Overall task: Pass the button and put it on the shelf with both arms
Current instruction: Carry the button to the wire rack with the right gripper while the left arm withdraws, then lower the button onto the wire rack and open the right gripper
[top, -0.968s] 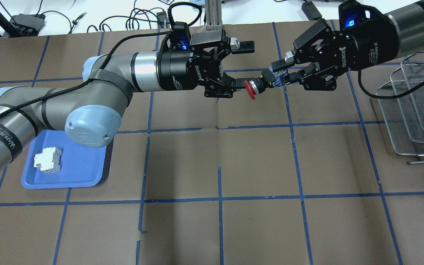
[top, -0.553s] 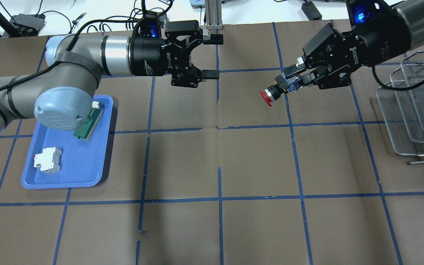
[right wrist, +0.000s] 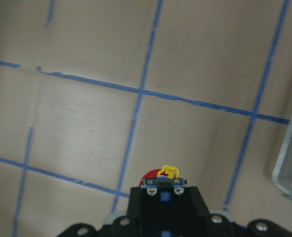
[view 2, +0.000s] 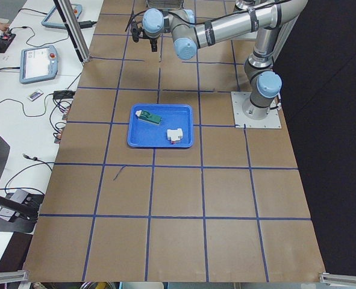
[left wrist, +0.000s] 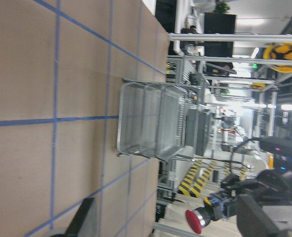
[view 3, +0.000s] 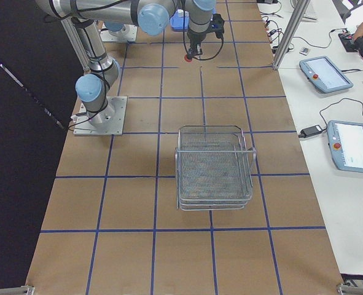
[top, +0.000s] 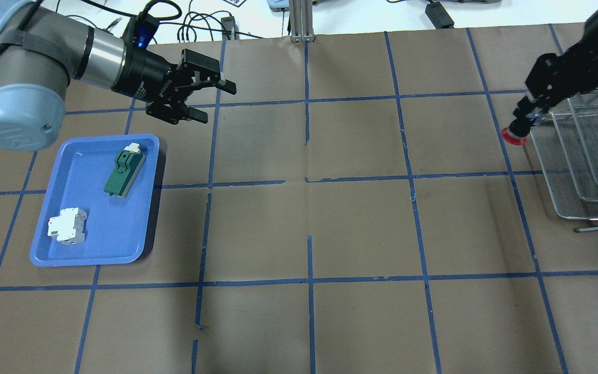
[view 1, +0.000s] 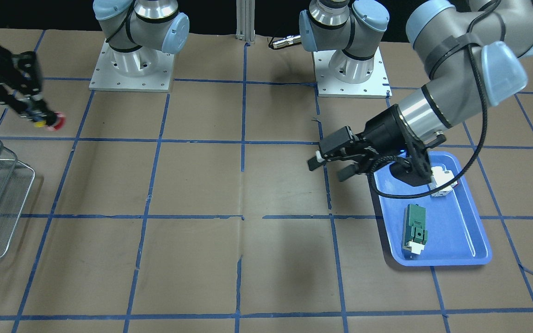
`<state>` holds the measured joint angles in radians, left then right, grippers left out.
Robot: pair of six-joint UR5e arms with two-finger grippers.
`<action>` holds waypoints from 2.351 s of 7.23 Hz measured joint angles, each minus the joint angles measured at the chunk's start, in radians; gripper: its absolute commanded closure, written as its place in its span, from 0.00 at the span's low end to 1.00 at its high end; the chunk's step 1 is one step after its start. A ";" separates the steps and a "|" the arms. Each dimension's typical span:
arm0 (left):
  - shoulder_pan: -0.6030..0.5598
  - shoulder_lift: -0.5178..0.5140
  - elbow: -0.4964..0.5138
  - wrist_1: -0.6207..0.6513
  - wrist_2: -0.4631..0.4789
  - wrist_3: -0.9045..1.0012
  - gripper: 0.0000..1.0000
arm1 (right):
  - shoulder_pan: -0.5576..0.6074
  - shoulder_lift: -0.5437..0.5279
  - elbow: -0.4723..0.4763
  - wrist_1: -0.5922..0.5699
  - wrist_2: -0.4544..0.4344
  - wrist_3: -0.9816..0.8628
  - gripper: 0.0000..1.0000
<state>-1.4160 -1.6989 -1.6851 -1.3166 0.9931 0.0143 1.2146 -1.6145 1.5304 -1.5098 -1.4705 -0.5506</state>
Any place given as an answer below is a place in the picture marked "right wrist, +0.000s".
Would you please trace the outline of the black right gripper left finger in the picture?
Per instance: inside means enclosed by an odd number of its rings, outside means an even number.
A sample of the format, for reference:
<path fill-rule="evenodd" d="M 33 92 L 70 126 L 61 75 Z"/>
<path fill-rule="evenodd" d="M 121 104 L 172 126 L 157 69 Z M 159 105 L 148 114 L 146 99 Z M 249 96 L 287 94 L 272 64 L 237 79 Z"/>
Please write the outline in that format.
<path fill-rule="evenodd" d="M 139 222 L 144 220 L 145 190 L 140 187 L 130 189 L 127 215 Z"/>

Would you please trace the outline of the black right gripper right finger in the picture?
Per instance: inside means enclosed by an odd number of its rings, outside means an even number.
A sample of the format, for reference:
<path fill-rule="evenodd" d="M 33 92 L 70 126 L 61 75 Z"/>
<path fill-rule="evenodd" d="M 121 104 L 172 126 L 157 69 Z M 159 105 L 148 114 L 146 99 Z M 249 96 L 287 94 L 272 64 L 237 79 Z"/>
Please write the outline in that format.
<path fill-rule="evenodd" d="M 209 210 L 197 187 L 188 188 L 188 212 L 191 220 L 206 219 L 209 216 Z"/>

